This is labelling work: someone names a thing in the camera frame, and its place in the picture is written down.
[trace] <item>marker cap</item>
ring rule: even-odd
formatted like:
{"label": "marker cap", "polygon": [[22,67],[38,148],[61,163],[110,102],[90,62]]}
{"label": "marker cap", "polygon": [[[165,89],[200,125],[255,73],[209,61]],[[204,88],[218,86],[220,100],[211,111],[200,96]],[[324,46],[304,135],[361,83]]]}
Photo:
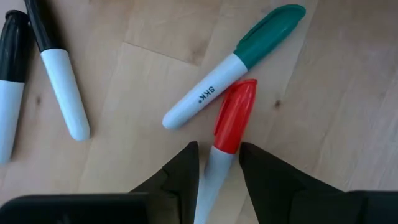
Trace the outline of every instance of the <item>marker cap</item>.
{"label": "marker cap", "polygon": [[49,1],[25,0],[27,14],[35,33],[40,52],[48,49],[65,49]]}
{"label": "marker cap", "polygon": [[28,16],[17,10],[7,12],[0,38],[0,80],[25,82],[31,43]]}
{"label": "marker cap", "polygon": [[297,26],[305,15],[305,8],[288,4],[270,12],[239,42],[234,53],[250,70]]}
{"label": "marker cap", "polygon": [[236,153],[253,109],[256,88],[255,79],[236,82],[228,88],[216,120],[214,147]]}

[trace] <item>green marker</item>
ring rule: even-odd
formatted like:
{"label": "green marker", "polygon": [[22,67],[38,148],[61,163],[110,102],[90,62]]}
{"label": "green marker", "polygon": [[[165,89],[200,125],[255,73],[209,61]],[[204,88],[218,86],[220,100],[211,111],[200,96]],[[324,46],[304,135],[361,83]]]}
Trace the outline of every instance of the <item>green marker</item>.
{"label": "green marker", "polygon": [[163,126],[176,129],[259,63],[281,43],[305,15],[295,4],[279,7],[256,24],[236,50],[198,83],[163,118]]}

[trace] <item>red marker cap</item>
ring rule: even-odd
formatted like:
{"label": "red marker cap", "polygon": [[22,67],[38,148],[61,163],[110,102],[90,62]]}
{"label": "red marker cap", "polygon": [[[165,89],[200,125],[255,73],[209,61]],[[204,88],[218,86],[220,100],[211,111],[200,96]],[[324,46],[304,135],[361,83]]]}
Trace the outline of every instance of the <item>red marker cap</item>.
{"label": "red marker cap", "polygon": [[216,121],[214,147],[236,153],[253,109],[256,88],[255,79],[236,82],[228,88]]}

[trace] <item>skk logo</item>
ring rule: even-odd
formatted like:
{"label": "skk logo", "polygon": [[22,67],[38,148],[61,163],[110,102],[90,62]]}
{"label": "skk logo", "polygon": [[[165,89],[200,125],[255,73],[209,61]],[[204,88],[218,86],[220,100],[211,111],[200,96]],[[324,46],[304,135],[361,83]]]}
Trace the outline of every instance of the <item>skk logo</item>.
{"label": "skk logo", "polygon": [[214,93],[214,91],[216,91],[216,90],[215,90],[212,86],[209,87],[209,89],[206,90],[206,92],[203,92],[203,94],[202,94],[201,96],[199,96],[199,97],[200,97],[199,103],[202,103],[203,100],[205,100],[206,98],[208,98],[212,93]]}

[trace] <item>dark object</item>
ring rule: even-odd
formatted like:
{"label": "dark object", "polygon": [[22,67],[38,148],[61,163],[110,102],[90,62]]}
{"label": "dark object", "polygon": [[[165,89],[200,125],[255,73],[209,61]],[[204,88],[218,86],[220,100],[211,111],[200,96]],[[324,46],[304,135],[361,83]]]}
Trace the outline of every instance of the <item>dark object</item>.
{"label": "dark object", "polygon": [[342,192],[257,146],[239,157],[260,224],[398,223],[398,192]]}
{"label": "dark object", "polygon": [[0,39],[0,80],[25,82],[32,38],[27,15],[7,12]]}
{"label": "dark object", "polygon": [[0,223],[193,223],[198,179],[198,144],[191,142],[129,194],[21,197],[0,209]]}
{"label": "dark object", "polygon": [[[398,192],[344,193],[249,143],[239,161],[260,224],[398,223]],[[198,168],[191,142],[129,194],[21,197],[0,209],[0,223],[191,224]]]}
{"label": "dark object", "polygon": [[24,0],[40,52],[48,49],[65,49],[50,1]]}

